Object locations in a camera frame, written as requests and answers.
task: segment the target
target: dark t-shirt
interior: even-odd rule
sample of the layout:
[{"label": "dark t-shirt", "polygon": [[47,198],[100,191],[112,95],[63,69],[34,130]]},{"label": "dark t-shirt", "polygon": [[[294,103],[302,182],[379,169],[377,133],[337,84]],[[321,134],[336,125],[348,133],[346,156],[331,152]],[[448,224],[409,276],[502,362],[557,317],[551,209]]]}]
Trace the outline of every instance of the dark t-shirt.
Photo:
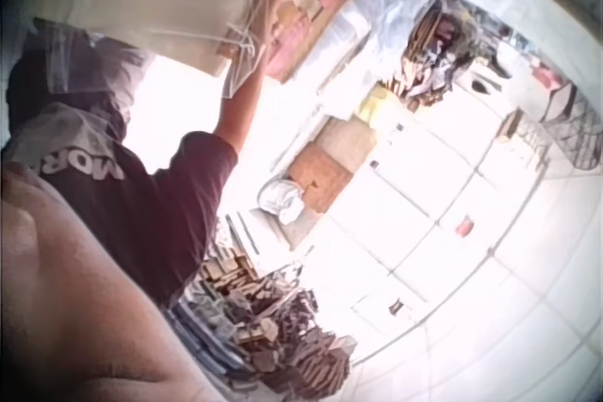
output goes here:
[{"label": "dark t-shirt", "polygon": [[201,266],[236,152],[191,133],[170,167],[149,175],[106,130],[101,118],[55,103],[12,138],[5,159],[53,185],[147,295],[170,306]]}]

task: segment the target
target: white tiled floor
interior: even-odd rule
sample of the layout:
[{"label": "white tiled floor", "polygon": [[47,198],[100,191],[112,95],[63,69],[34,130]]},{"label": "white tiled floor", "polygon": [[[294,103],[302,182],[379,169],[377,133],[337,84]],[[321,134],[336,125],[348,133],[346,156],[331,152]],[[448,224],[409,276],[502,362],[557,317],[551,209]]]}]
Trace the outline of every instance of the white tiled floor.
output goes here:
[{"label": "white tiled floor", "polygon": [[593,370],[597,367],[597,357],[587,348],[582,346],[576,353],[568,357],[550,376],[536,381],[516,399],[517,402],[531,402],[533,400],[565,401],[573,400],[576,395],[574,387],[567,385],[568,381],[576,385],[584,385]]},{"label": "white tiled floor", "polygon": [[583,335],[601,318],[601,208],[588,226],[548,302]]},{"label": "white tiled floor", "polygon": [[539,198],[550,207],[535,206],[538,215],[522,217],[517,224],[521,233],[512,232],[497,257],[543,294],[568,264],[595,210],[600,209],[601,179],[544,181],[538,192],[529,209]]},{"label": "white tiled floor", "polygon": [[[494,348],[474,357],[462,372],[436,384],[433,400],[513,399],[554,369],[578,344],[579,338],[541,304]],[[457,353],[463,353],[461,346]]]},{"label": "white tiled floor", "polygon": [[329,210],[329,216],[390,268],[432,225],[372,169],[360,169],[354,175]]},{"label": "white tiled floor", "polygon": [[488,303],[500,286],[508,280],[507,270],[490,259],[478,272],[440,307],[427,321],[430,341],[434,346],[456,329],[462,329],[467,319],[480,315],[480,306]]},{"label": "white tiled floor", "polygon": [[588,338],[588,345],[591,347],[592,351],[601,355],[603,349],[603,332],[601,331],[601,323],[599,322],[598,327],[591,333]]}]

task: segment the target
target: package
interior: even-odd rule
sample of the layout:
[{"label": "package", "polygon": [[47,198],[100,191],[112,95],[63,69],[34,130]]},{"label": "package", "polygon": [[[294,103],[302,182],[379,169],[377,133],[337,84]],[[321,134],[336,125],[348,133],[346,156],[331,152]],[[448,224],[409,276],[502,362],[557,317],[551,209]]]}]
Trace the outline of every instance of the package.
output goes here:
[{"label": "package", "polygon": [[232,94],[253,72],[264,49],[248,26],[267,14],[267,0],[24,0],[31,18],[57,26],[47,34],[49,88],[54,93],[105,89],[102,81],[78,78],[78,49],[72,34],[86,30],[90,40],[110,37],[134,48],[167,56],[219,76],[228,60],[219,47],[234,44],[241,52],[227,78],[224,95]]},{"label": "package", "polygon": [[390,76],[434,0],[348,0],[294,83],[321,91],[326,112],[347,120],[375,83]]}]

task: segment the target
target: wooden plank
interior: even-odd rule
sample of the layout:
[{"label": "wooden plank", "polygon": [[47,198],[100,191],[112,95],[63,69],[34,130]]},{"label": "wooden plank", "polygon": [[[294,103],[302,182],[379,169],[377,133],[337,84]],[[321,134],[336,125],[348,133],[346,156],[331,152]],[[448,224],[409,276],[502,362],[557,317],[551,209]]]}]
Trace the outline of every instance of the wooden plank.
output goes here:
[{"label": "wooden plank", "polygon": [[329,210],[352,178],[351,172],[314,142],[308,143],[295,158],[287,174],[303,188],[305,205],[319,214]]},{"label": "wooden plank", "polygon": [[301,66],[308,55],[310,55],[310,52],[312,52],[312,49],[324,31],[331,25],[333,18],[346,2],[348,2],[348,0],[335,0],[333,5],[323,9],[318,16],[314,18],[308,35],[291,57],[288,69],[282,71],[276,78],[279,82],[284,84],[291,78],[293,73]]}]

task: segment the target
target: plastic bag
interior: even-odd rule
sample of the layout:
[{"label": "plastic bag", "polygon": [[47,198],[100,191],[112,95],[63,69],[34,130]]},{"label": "plastic bag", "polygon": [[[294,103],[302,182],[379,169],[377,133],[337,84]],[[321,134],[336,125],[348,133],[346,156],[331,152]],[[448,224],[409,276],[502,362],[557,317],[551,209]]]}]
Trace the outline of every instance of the plastic bag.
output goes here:
[{"label": "plastic bag", "polygon": [[91,41],[103,36],[140,50],[167,56],[215,76],[228,59],[218,51],[235,45],[240,57],[233,63],[224,96],[231,97],[254,71],[263,49],[248,27],[257,14],[266,14],[267,0],[24,0],[27,13],[51,23],[45,35],[49,89],[53,93],[106,89],[102,80],[78,73],[79,49],[74,35],[89,32]]},{"label": "plastic bag", "polygon": [[260,192],[258,202],[260,208],[274,214],[279,221],[288,225],[302,213],[303,189],[292,181],[272,181]]}]

